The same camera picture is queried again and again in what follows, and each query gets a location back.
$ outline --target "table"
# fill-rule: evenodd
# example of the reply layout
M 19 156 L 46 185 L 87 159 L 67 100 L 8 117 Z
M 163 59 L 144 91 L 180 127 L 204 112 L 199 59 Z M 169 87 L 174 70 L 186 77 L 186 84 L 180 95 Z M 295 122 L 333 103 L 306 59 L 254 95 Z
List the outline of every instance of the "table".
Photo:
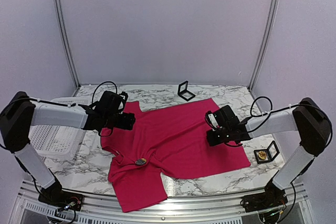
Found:
M 82 86 L 77 97 L 92 97 L 96 86 Z M 104 90 L 114 90 L 114 86 L 101 86 L 96 95 L 98 99 Z M 219 107 L 230 105 L 239 119 L 249 116 L 253 98 L 246 87 L 218 85 L 188 85 L 188 90 L 196 97 L 191 101 L 212 98 Z M 120 85 L 118 92 L 127 92 L 128 101 L 139 101 L 142 111 L 161 109 L 183 104 L 177 95 L 177 85 Z M 213 195 L 264 187 L 273 175 L 283 166 L 282 155 L 268 164 L 257 164 L 254 150 L 267 148 L 274 140 L 271 135 L 243 142 L 244 150 L 251 162 L 249 168 L 197 179 L 175 179 L 162 176 L 164 188 L 169 197 L 190 195 Z M 114 195 L 111 183 L 107 180 L 113 155 L 101 149 L 96 131 L 88 131 L 79 146 L 75 158 L 60 161 L 47 158 L 46 165 L 55 173 L 64 188 L 81 190 L 95 194 Z

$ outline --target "basket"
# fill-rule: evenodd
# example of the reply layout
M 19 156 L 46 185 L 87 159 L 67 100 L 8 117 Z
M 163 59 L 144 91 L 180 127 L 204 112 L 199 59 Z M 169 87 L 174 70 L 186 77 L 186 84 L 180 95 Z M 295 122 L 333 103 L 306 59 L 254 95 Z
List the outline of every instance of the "basket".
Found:
M 52 102 L 62 104 L 79 103 L 88 105 L 88 98 L 56 98 Z M 78 145 L 85 136 L 85 131 L 66 126 L 36 125 L 30 128 L 29 139 L 40 156 L 72 160 Z

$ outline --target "gray wall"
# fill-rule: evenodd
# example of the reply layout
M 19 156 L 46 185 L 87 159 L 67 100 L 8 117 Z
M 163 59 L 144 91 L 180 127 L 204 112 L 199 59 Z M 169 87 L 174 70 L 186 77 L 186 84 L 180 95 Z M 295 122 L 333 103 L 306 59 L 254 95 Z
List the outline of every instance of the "gray wall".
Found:
M 254 89 L 275 108 L 311 97 L 336 126 L 336 0 L 280 0 L 265 61 Z M 285 157 L 297 147 L 296 133 L 277 134 Z M 336 216 L 336 140 L 304 175 L 318 223 Z
M 270 0 L 62 0 L 82 83 L 248 85 Z
M 0 0 L 0 110 L 19 90 L 51 99 L 74 89 L 53 0 Z M 8 222 L 23 177 L 0 149 L 0 223 Z

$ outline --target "gold coin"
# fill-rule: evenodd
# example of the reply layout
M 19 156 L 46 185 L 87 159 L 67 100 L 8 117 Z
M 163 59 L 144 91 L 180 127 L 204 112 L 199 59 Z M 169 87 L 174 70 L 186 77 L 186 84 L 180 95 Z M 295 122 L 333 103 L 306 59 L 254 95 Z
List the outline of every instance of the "gold coin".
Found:
M 267 158 L 266 152 L 264 152 L 264 151 L 260 151 L 260 152 L 258 152 L 258 157 L 259 157 L 261 160 L 265 160 L 265 159 Z

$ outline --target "red fabric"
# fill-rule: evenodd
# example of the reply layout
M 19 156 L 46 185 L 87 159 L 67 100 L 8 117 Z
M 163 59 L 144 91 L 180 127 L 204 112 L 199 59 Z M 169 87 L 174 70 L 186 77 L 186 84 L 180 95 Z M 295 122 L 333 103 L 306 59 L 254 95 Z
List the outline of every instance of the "red fabric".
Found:
M 108 180 L 124 212 L 167 199 L 160 172 L 174 178 L 199 178 L 250 166 L 242 147 L 210 147 L 204 116 L 218 106 L 212 99 L 141 112 L 139 102 L 126 104 L 135 114 L 132 131 L 114 129 L 101 138 L 104 150 L 115 155 Z M 108 135 L 104 129 L 102 135 Z M 135 161 L 145 158 L 142 166 Z

